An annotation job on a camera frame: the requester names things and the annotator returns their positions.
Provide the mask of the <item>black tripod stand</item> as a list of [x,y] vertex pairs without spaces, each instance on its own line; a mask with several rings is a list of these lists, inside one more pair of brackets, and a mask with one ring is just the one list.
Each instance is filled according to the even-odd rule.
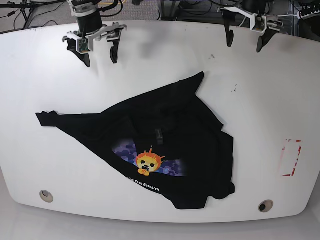
[[[13,21],[13,30],[26,30],[30,24],[33,21],[33,14],[34,12],[42,7],[47,7],[51,5],[57,5],[58,7],[62,6],[64,3],[66,3],[66,0],[50,0],[50,1],[36,1],[36,0],[21,0],[20,3],[16,3],[14,1],[8,1],[7,3],[1,3],[0,9],[9,9],[10,12],[6,15],[1,15],[0,19],[7,19],[12,16],[15,16],[17,13],[18,15],[15,17]],[[16,22],[18,19],[18,16],[22,16],[24,19],[23,27],[18,29],[16,28]]]

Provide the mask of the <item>aluminium frame rack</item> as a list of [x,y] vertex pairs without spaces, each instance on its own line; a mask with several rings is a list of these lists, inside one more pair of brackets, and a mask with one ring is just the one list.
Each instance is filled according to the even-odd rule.
[[[187,21],[197,23],[222,24],[220,5],[234,5],[236,0],[157,0],[159,19],[163,21]],[[294,0],[268,0],[267,15],[280,16],[283,22],[281,33],[298,37],[299,20],[295,17],[300,10]]]

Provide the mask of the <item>black printed T-shirt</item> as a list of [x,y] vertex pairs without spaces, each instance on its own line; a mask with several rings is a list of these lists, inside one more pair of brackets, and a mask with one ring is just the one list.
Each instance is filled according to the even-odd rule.
[[179,210],[197,210],[236,191],[234,139],[197,96],[205,75],[124,100],[101,113],[40,112],[43,127],[76,139],[141,187]]

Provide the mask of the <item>red tape marking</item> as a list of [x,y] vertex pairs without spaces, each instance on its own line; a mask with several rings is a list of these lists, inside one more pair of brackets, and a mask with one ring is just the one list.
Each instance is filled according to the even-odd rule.
[[292,177],[297,168],[298,160],[302,149],[302,140],[287,139],[282,149],[280,175]]

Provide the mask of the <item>white power strip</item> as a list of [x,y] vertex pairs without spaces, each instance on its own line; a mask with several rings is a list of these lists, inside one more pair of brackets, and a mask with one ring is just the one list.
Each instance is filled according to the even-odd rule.
[[301,11],[298,13],[298,18],[299,19],[309,19],[313,17],[317,17],[320,15],[320,5],[311,5],[311,6],[306,6],[302,8]]

